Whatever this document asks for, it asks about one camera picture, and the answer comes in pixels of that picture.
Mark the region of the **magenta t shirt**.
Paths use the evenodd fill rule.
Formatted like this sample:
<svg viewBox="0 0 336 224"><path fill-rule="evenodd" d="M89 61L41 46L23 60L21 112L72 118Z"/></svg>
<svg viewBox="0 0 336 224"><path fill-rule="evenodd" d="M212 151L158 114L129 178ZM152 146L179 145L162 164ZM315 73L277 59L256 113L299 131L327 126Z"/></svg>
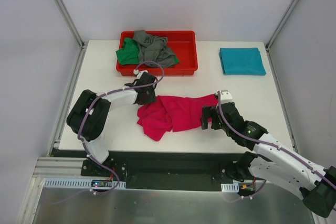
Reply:
<svg viewBox="0 0 336 224"><path fill-rule="evenodd" d="M181 132L201 127L202 108L215 106L213 94L199 98L159 95L156 101L138 109L137 124L143 133L154 141L160 141L166 132Z"/></svg>

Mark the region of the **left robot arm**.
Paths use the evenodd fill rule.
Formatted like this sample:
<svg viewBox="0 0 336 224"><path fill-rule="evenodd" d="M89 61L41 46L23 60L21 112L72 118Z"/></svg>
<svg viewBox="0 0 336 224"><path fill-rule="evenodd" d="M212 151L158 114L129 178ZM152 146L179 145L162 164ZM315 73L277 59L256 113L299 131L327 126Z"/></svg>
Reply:
<svg viewBox="0 0 336 224"><path fill-rule="evenodd" d="M125 105L144 105L156 101L157 77L146 70L140 71L136 79L119 89L97 94L89 89L82 91L72 107L66 124L82 142L87 155L95 160L92 169L99 176L110 173L107 161L109 151L103 142L103 129L110 111Z"/></svg>

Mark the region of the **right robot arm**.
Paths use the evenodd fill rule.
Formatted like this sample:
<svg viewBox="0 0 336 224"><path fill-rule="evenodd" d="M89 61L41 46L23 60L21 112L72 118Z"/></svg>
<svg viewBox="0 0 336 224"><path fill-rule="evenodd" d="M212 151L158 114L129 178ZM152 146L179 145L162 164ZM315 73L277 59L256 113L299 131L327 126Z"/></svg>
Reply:
<svg viewBox="0 0 336 224"><path fill-rule="evenodd" d="M327 218L335 210L335 167L325 168L282 145L264 127L244 120L235 104L202 108L201 127L223 130L238 145L248 149L225 167L232 180L255 177L269 181L297 196L314 214Z"/></svg>

